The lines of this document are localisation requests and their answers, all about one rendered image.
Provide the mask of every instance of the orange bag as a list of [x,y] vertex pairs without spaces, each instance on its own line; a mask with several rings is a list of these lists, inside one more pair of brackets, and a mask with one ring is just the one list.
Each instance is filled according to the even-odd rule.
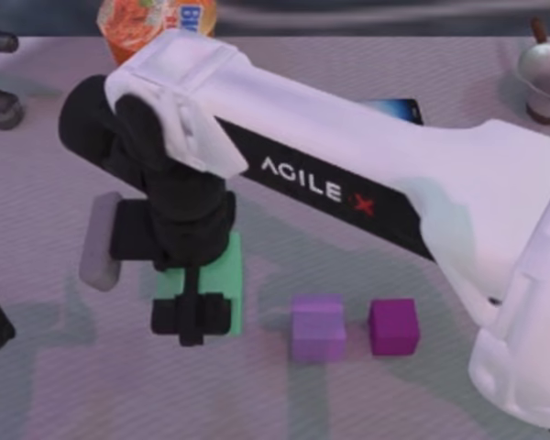
[[104,0],[97,24],[117,64],[167,28],[213,36],[215,0]]

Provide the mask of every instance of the dark background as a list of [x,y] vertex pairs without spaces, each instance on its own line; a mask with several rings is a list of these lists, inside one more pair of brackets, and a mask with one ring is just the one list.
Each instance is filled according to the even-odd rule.
[[[32,36],[98,35],[94,21],[100,3],[0,0],[0,29]],[[485,10],[485,4],[505,10]],[[223,0],[219,5],[221,36],[520,36],[529,34],[534,15],[550,32],[550,0]],[[310,16],[300,18],[306,11]],[[251,12],[264,21],[247,16]],[[326,22],[317,26],[320,20]]]

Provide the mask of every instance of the purple cube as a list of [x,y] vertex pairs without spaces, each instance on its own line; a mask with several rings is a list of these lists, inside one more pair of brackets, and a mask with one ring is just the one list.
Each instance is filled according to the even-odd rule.
[[291,355],[299,362],[342,359],[347,344],[339,295],[299,296],[291,306]]
[[373,356],[410,356],[420,341],[413,299],[375,300],[368,311]]

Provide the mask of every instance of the green block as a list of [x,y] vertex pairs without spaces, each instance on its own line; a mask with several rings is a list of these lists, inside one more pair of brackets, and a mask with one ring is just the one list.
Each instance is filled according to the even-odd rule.
[[[184,269],[170,269],[159,273],[156,300],[172,300],[183,292]],[[240,234],[230,233],[228,249],[214,263],[200,269],[199,291],[222,293],[232,302],[232,318],[229,336],[242,333],[243,263]]]

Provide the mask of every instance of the red x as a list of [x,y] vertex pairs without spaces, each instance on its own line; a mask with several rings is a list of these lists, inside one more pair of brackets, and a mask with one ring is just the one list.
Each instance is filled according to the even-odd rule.
[[367,199],[363,197],[362,195],[356,193],[355,197],[357,198],[357,203],[355,204],[355,209],[357,211],[362,211],[369,217],[373,216],[373,201],[371,199]]

